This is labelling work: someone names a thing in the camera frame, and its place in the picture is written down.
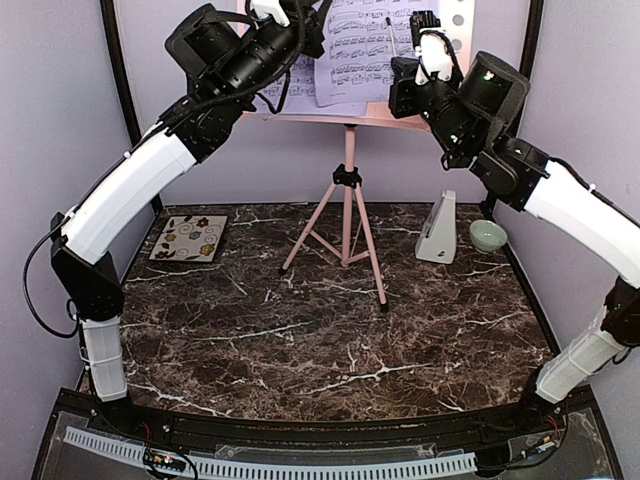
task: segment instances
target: sheet music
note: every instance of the sheet music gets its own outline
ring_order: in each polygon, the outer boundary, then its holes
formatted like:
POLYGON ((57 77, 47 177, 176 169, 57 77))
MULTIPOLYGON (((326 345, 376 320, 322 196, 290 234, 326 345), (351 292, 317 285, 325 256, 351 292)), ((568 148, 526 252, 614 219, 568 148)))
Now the sheet music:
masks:
POLYGON ((386 18, 398 55, 413 57, 409 17, 415 10, 437 15, 438 0, 334 0, 324 27, 326 53, 316 60, 318 104, 387 101, 393 72, 386 18))
MULTIPOLYGON (((274 107, 278 107, 280 95, 284 87, 284 76, 276 83, 262 90, 274 107)), ((256 97, 254 105, 258 113, 270 113, 269 108, 260 98, 256 97)), ((320 107, 316 101, 316 86, 314 81, 313 59, 301 56, 291 69, 291 85, 284 104, 282 114, 288 115, 336 115, 346 117, 362 117, 367 113, 367 104, 341 103, 320 107)))

